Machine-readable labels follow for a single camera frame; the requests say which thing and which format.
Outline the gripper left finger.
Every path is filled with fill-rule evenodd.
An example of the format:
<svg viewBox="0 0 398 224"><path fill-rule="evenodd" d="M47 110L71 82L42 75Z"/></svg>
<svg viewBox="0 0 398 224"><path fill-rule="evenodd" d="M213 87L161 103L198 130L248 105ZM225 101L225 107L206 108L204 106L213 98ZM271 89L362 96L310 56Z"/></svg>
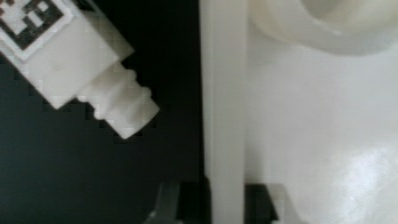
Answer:
<svg viewBox="0 0 398 224"><path fill-rule="evenodd" d="M154 209L142 224L211 224L204 182L165 182L159 185Z"/></svg>

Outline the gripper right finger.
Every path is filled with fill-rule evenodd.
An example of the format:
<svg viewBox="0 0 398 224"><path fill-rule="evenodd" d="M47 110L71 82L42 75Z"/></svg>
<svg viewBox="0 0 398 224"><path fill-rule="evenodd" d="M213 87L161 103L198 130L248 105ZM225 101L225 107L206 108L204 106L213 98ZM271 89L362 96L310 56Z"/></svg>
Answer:
<svg viewBox="0 0 398 224"><path fill-rule="evenodd" d="M280 184L245 185L243 224L296 224L293 206Z"/></svg>

